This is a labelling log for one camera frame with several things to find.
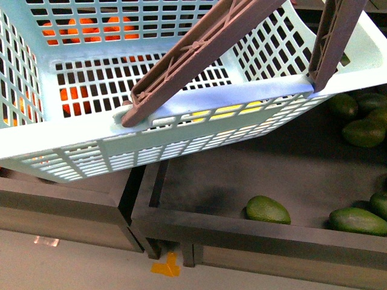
brown plastic handle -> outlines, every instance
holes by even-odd
[[[135,126],[156,111],[284,2],[220,0],[133,87],[122,125]]]
[[[309,64],[314,91],[324,89],[335,73],[367,0],[327,0]]]

light blue plastic crate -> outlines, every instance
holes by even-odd
[[[334,94],[387,82],[387,41],[363,13],[350,63],[313,94],[315,35],[288,1],[146,120],[122,127],[133,85],[215,3],[0,0],[0,166],[87,178],[265,135]],[[62,90],[79,98],[62,100]]]

avocado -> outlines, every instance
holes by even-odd
[[[366,115],[377,108],[387,107],[387,96],[369,92],[361,95],[357,99],[357,104],[359,105],[359,111]]]
[[[329,223],[334,230],[387,236],[387,221],[361,208],[348,207],[332,211]]]
[[[348,94],[335,95],[334,97],[331,97],[327,103],[329,110],[337,118],[352,120],[357,115],[357,102]]]
[[[246,205],[249,219],[261,222],[274,222],[290,225],[290,215],[287,209],[267,196],[258,195],[251,198]]]
[[[377,108],[375,110],[372,110],[368,114],[367,118],[379,122],[387,130],[387,107],[382,107],[382,108]]]
[[[352,121],[342,129],[342,136],[352,145],[371,148],[385,138],[386,129],[378,121],[363,119]]]
[[[387,221],[387,192],[378,192],[369,199],[371,210]]]

gray metal tray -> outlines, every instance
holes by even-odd
[[[327,228],[331,211],[366,207],[387,174],[386,142],[353,147],[342,126],[322,104],[266,136],[148,165],[133,223],[146,237],[181,242],[187,266],[203,262],[203,247],[215,247],[372,269],[387,283],[386,237]],[[254,195],[283,204],[291,225],[244,219]],[[329,275],[317,280],[369,283]]]

dark tray surface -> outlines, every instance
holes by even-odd
[[[242,218],[247,201],[269,196],[292,225],[322,228],[329,213],[367,201],[384,186],[386,142],[351,146],[322,104],[266,136],[170,160],[159,208]]]

